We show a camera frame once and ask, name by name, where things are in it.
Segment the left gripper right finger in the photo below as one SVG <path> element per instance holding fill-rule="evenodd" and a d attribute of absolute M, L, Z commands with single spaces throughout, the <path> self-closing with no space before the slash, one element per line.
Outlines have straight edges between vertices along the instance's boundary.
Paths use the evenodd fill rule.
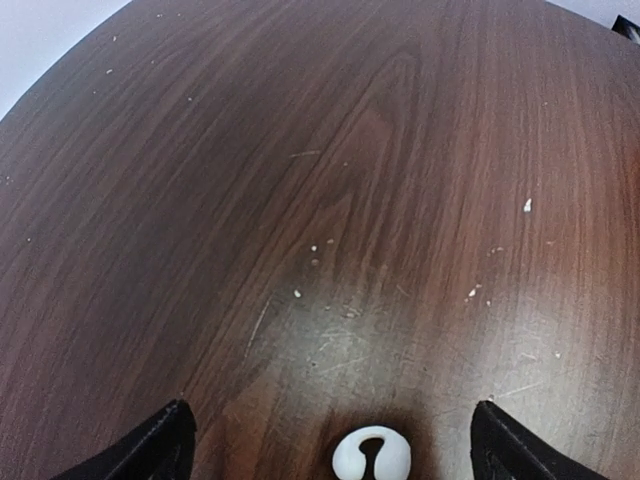
<path fill-rule="evenodd" d="M 491 401 L 476 405 L 470 437 L 475 479 L 606 479 L 551 447 Z"/>

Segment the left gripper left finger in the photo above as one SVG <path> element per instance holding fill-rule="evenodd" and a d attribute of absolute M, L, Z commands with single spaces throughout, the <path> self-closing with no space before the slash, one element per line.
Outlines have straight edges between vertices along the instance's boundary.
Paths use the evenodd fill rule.
<path fill-rule="evenodd" d="M 58 479 L 189 479 L 196 421 L 189 404 L 172 400 L 120 440 L 58 474 Z"/>

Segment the white earbud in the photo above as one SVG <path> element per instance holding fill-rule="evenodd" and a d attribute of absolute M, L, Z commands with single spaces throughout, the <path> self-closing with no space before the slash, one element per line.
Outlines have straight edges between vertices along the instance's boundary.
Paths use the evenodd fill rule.
<path fill-rule="evenodd" d="M 411 446 L 392 428 L 364 426 L 338 442 L 331 465 L 334 475 L 342 480 L 361 480 L 367 473 L 374 479 L 407 480 L 412 466 Z"/>

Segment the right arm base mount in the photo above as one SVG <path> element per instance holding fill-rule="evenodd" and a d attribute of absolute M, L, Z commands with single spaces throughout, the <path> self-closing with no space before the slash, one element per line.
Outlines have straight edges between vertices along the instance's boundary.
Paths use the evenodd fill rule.
<path fill-rule="evenodd" d="M 622 15 L 616 17 L 611 30 L 629 39 L 634 44 L 640 44 L 639 26 Z"/>

